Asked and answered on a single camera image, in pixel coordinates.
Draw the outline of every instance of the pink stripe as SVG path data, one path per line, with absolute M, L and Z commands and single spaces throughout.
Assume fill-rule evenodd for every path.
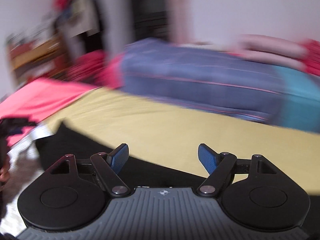
M 252 89 L 252 90 L 263 91 L 263 92 L 268 92 L 268 93 L 280 95 L 280 93 L 275 92 L 275 91 L 271 91 L 271 90 L 246 87 L 246 86 L 239 86 L 239 85 L 224 84 L 224 83 L 217 83 L 217 82 L 211 82 L 211 81 L 203 81 L 203 80 L 188 79 L 188 78 L 178 78 L 178 77 L 168 77 L 168 76 L 160 76 L 160 75 L 150 75 L 150 74 L 135 73 L 135 72 L 125 72 L 124 74 L 126 74 L 128 76 L 138 76 L 138 77 L 165 79 L 165 80 L 176 80 L 176 81 L 183 81 L 183 82 L 195 82 L 195 83 L 203 83 L 203 84 L 211 84 L 211 85 L 220 85 L 220 86 L 227 86 L 227 87 L 245 88 L 245 89 Z
M 171 100 L 161 99 L 161 101 L 171 102 L 171 103 L 179 104 L 179 105 L 181 105 L 181 106 L 190 106 L 190 107 L 193 107 L 193 108 L 195 108 L 195 109 L 211 110 L 211 111 L 215 111 L 215 112 L 219 112 L 219 113 L 224 113 L 224 114 L 240 114 L 240 115 L 250 116 L 250 117 L 254 117 L 254 118 L 258 118 L 258 119 L 263 119 L 263 120 L 265 120 L 265 121 L 268 120 L 268 119 L 266 119 L 266 118 L 263 118 L 263 117 L 260 117 L 260 116 L 256 116 L 256 115 L 252 115 L 252 114 L 244 114 L 244 113 L 239 113 L 239 112 L 221 111 L 221 110 L 216 110 L 216 109 L 210 108 L 210 107 L 195 106 L 195 105 L 186 104 L 186 103 L 180 103 L 180 102 L 177 103 L 177 102 L 174 102 L 174 101 L 171 101 Z

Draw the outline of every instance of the teal fabric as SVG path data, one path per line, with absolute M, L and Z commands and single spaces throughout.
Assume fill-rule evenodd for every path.
M 286 84 L 277 125 L 316 132 L 320 124 L 320 88 L 306 73 L 273 67 Z

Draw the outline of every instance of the hand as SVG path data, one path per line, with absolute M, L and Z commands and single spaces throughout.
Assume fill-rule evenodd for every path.
M 0 182 L 7 182 L 10 179 L 9 169 L 10 169 L 10 157 L 7 155 L 4 165 L 0 170 Z

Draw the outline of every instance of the triangular cutout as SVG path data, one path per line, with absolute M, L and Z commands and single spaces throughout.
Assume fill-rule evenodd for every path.
M 64 161 L 60 163 L 58 167 L 56 167 L 53 171 L 51 171 L 51 174 L 68 174 L 68 173 L 70 173 L 69 161 Z
M 276 174 L 276 172 L 263 161 L 258 161 L 258 173 Z

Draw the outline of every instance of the gray ribbed panel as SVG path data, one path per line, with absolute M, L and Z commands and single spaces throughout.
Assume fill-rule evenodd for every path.
M 196 196 L 191 188 L 137 188 L 126 198 L 110 202 L 102 216 L 80 230 L 45 233 L 28 228 L 20 240 L 302 240 L 308 236 L 294 228 L 282 233 L 244 228 L 221 210 L 215 199 Z

